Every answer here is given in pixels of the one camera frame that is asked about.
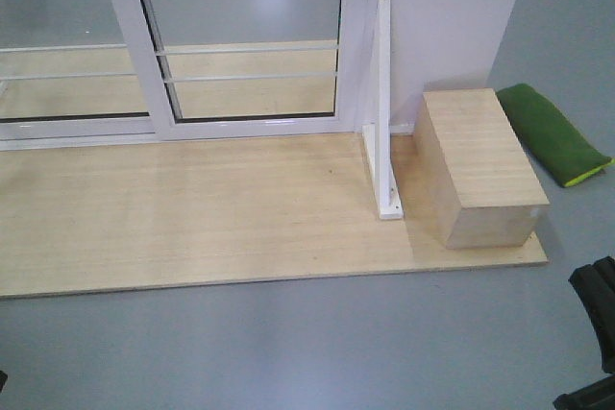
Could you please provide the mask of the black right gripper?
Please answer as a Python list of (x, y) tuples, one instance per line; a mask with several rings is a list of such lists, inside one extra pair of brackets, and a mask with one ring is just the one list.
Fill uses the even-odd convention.
[[(614, 373), (614, 258), (606, 256), (576, 268), (569, 282), (595, 330), (602, 369)], [(601, 379), (553, 401), (555, 409), (614, 410), (614, 376)]]

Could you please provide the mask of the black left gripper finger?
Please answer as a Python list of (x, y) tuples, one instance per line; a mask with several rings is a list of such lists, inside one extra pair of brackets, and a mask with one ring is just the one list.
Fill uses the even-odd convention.
[(8, 375), (3, 371), (0, 371), (0, 392), (2, 392), (6, 382), (8, 380)]

